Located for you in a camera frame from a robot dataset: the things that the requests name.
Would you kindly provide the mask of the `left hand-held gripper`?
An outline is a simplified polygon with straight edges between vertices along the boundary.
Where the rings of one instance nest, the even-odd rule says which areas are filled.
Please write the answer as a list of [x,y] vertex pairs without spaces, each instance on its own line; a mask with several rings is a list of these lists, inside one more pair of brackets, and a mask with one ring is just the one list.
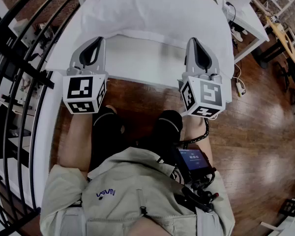
[[98,113],[107,90],[105,55],[103,37],[90,39],[73,52],[70,68],[63,77],[62,95],[71,114]]

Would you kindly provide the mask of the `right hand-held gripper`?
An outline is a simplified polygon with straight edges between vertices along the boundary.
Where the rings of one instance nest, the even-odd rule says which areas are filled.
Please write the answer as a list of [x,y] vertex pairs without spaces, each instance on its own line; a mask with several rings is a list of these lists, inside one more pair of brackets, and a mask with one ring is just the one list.
[[[179,111],[181,116],[217,118],[225,110],[226,100],[215,53],[192,37],[187,43],[185,65],[186,72],[182,74],[183,84],[180,87],[184,104]],[[201,69],[208,75],[198,73]]]

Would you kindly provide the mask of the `white pillowcase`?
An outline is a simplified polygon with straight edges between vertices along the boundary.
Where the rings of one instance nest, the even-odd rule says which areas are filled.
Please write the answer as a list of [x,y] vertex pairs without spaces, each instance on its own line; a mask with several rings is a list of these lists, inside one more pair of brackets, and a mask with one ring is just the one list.
[[87,0],[77,43],[117,34],[186,48],[190,38],[209,47],[221,71],[234,73],[231,30],[213,0]]

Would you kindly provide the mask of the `person's right forearm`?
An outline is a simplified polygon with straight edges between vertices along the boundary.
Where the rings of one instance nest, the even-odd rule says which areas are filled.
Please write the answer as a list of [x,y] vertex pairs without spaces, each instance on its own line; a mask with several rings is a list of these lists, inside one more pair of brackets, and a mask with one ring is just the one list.
[[[197,138],[201,135],[204,135],[204,133],[206,132],[205,121],[201,117],[187,116],[185,120],[185,125],[185,140]],[[213,166],[213,157],[209,137],[206,137],[198,142],[189,144],[188,147],[192,149],[200,149],[203,153],[206,154],[211,166]]]

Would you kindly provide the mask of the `person's left forearm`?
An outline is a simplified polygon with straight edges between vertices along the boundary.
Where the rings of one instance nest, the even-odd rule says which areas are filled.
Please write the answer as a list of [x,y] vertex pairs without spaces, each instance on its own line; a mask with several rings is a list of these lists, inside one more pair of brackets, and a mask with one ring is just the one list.
[[74,115],[63,148],[58,153],[58,164],[80,170],[87,177],[91,161],[92,115]]

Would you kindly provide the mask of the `white power strip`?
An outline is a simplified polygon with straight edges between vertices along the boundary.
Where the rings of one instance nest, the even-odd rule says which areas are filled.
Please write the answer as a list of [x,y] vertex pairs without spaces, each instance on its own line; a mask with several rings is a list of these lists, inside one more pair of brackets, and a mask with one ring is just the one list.
[[240,82],[237,82],[236,83],[236,88],[237,88],[237,91],[238,91],[238,96],[239,97],[243,97],[246,93],[246,90],[245,88],[241,85]]

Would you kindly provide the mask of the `black metal railing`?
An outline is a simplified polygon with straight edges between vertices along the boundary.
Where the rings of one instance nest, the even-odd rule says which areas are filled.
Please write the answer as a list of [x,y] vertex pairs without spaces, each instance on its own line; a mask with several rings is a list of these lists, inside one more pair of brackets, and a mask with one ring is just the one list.
[[0,236],[38,234],[34,150],[52,50],[78,0],[10,0],[0,13]]

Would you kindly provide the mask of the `white side table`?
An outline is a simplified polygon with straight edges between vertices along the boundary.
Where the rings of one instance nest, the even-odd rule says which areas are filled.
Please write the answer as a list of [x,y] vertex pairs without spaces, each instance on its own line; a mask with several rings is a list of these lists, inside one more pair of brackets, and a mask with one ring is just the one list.
[[229,0],[216,1],[219,7],[222,8],[228,21],[241,26],[247,32],[255,36],[255,40],[252,41],[235,56],[235,63],[238,63],[265,41],[269,41],[269,37],[264,29],[264,26],[262,25],[260,19],[258,18],[250,3],[245,7],[236,8],[229,2]]

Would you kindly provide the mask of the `person's right leg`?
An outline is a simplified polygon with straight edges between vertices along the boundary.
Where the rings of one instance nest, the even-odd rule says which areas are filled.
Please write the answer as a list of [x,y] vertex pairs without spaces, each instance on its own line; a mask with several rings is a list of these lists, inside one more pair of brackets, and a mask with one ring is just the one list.
[[180,141],[182,116],[174,110],[165,110],[156,120],[150,135],[140,138],[136,147],[147,149],[165,158]]

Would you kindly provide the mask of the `person's leg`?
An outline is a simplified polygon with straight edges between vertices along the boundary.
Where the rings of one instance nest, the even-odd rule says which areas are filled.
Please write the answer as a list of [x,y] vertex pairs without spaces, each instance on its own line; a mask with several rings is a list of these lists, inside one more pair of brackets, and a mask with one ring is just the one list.
[[123,123],[116,110],[107,105],[92,115],[91,160],[89,171],[97,168],[110,156],[127,148]]
[[156,120],[150,135],[140,138],[136,147],[147,149],[165,158],[180,141],[182,116],[174,110],[165,110]]

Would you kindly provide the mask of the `person's left leg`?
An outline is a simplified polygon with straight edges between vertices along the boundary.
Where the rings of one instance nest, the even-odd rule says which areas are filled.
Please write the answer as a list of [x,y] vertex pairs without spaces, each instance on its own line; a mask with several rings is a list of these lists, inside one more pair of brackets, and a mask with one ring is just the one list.
[[97,168],[110,156],[127,148],[123,123],[116,110],[107,105],[92,115],[91,160],[89,171]]

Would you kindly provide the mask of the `round wooden table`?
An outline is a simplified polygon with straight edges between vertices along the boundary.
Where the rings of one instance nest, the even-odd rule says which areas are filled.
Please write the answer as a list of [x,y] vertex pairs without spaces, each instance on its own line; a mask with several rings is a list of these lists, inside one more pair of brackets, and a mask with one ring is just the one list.
[[265,18],[272,32],[275,34],[277,41],[263,52],[261,51],[260,47],[257,47],[251,52],[253,58],[260,67],[265,69],[271,60],[278,57],[283,52],[286,52],[295,64],[295,48],[292,44],[292,41],[284,30],[279,29],[279,23],[274,23],[266,15]]

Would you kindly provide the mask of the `person's beige jacket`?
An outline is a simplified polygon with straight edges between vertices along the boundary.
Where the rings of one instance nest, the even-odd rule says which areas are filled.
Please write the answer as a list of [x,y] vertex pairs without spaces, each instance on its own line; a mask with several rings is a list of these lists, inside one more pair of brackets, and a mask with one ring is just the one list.
[[106,159],[91,181],[55,165],[41,206],[43,236],[230,236],[235,218],[220,174],[208,187],[212,211],[185,205],[173,167],[130,147]]

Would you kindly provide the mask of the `black patterned board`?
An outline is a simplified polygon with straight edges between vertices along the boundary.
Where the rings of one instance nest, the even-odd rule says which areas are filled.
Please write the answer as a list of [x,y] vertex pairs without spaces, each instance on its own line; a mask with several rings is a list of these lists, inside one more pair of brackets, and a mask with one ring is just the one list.
[[279,213],[285,216],[295,217],[295,200],[286,199],[280,207]]

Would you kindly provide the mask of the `black chest mount rig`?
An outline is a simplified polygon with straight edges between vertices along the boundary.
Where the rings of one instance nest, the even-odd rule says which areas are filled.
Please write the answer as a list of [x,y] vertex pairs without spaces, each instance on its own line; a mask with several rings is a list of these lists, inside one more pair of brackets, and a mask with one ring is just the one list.
[[213,168],[212,172],[209,173],[211,175],[210,179],[208,176],[203,176],[199,180],[194,181],[190,188],[184,186],[181,189],[181,195],[174,194],[175,201],[192,212],[196,212],[196,208],[206,213],[212,212],[214,209],[212,202],[219,197],[219,193],[212,193],[205,189],[213,183],[215,172],[216,169]]

